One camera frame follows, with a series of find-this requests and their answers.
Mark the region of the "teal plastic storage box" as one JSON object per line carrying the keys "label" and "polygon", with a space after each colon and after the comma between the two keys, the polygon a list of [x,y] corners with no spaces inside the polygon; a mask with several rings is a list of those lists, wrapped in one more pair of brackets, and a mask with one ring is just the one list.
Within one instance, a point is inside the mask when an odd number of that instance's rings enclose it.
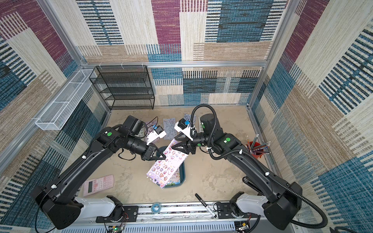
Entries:
{"label": "teal plastic storage box", "polygon": [[161,188],[180,186],[185,180],[184,161],[187,155],[169,146],[161,147],[160,150],[166,155],[166,160],[157,161],[155,164],[156,184]]}

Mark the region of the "lilac character sticker sheet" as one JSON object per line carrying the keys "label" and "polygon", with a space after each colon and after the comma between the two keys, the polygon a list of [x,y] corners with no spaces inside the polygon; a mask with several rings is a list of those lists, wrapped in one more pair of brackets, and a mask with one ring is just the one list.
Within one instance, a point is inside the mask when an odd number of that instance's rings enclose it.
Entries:
{"label": "lilac character sticker sheet", "polygon": [[147,177],[160,188],[165,188],[172,180],[172,176],[177,172],[180,173],[180,167],[188,157],[187,154],[172,149],[172,146],[175,146],[177,143],[179,142],[173,139],[163,150],[166,159],[156,161],[147,172]]}

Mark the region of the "light blue sticker sheet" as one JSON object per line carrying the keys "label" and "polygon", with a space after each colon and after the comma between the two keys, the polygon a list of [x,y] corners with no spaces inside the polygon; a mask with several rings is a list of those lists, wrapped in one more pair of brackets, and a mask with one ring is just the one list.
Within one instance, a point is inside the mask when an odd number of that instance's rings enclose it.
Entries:
{"label": "light blue sticker sheet", "polygon": [[164,136],[165,140],[173,140],[176,135],[177,131],[175,130],[174,126],[176,124],[175,118],[164,118],[163,119],[163,129],[166,132],[166,135]]}

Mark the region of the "pink purple sticker sheet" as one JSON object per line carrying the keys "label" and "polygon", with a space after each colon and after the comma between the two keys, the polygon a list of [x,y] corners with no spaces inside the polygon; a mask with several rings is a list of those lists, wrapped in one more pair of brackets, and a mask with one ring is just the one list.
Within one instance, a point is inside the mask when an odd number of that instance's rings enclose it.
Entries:
{"label": "pink purple sticker sheet", "polygon": [[150,132],[153,131],[154,127],[157,126],[158,124],[158,120],[157,119],[154,119],[153,121],[149,122],[148,123],[148,130],[147,130],[147,133],[145,134],[145,141],[147,141],[147,136]]}

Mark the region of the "penguin sticker sheet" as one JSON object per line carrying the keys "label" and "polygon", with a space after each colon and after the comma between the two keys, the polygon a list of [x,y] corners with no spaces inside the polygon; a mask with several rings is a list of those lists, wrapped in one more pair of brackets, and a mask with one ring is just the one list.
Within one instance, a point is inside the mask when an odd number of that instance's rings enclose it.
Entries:
{"label": "penguin sticker sheet", "polygon": [[191,114],[184,114],[184,119],[186,121],[189,121],[191,122],[191,119],[193,119],[193,124],[196,125],[196,115],[194,115],[193,117],[191,117]]}

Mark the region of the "white green frog sticker sheet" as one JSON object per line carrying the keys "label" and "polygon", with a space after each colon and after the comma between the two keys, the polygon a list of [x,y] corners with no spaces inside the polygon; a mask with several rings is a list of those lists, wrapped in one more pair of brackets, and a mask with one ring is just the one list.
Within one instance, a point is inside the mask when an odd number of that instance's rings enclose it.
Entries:
{"label": "white green frog sticker sheet", "polygon": [[201,121],[201,117],[200,116],[198,117],[198,126],[199,126],[199,132],[203,133],[204,132],[204,128],[203,128],[203,123]]}

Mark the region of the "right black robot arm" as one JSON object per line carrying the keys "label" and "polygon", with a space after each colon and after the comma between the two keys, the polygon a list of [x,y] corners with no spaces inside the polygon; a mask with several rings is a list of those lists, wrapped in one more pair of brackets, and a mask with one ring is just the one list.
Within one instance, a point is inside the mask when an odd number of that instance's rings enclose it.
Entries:
{"label": "right black robot arm", "polygon": [[302,207],[302,188],[297,183],[288,183],[278,178],[259,162],[233,134],[225,133],[213,114],[201,117],[203,131],[197,133],[190,122],[181,119],[174,128],[179,133],[178,144],[172,148],[185,154],[195,154],[198,146],[212,149],[238,167],[246,176],[245,184],[259,193],[258,196],[238,192],[229,202],[233,217],[248,214],[265,217],[274,227],[284,230]]}

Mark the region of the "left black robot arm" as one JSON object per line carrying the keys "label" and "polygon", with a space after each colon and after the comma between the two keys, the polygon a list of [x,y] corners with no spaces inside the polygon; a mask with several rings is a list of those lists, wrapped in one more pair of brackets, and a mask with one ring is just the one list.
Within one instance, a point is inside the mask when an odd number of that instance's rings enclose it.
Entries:
{"label": "left black robot arm", "polygon": [[145,122],[128,116],[123,124],[102,129],[89,147],[63,173],[45,186],[36,186],[31,197],[58,230],[65,229],[76,220],[95,218],[100,223],[124,222],[122,203],[113,196],[87,201],[75,195],[92,173],[118,150],[140,155],[143,161],[165,160],[166,156],[153,143],[137,135]]}

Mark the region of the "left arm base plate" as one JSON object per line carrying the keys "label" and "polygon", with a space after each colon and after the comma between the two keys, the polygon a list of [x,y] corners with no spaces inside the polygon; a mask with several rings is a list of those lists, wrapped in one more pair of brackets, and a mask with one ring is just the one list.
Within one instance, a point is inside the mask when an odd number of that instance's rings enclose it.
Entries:
{"label": "left arm base plate", "polygon": [[96,223],[124,224],[125,222],[136,222],[138,206],[119,206],[109,216],[96,217]]}

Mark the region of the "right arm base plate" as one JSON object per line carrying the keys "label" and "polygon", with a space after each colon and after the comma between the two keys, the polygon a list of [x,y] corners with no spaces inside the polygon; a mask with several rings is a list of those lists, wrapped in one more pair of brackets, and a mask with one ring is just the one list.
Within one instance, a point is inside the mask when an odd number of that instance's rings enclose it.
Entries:
{"label": "right arm base plate", "polygon": [[252,213],[244,213],[242,215],[235,215],[231,208],[230,203],[216,202],[213,205],[214,211],[217,212],[219,219],[234,219],[234,218],[257,218],[258,215]]}

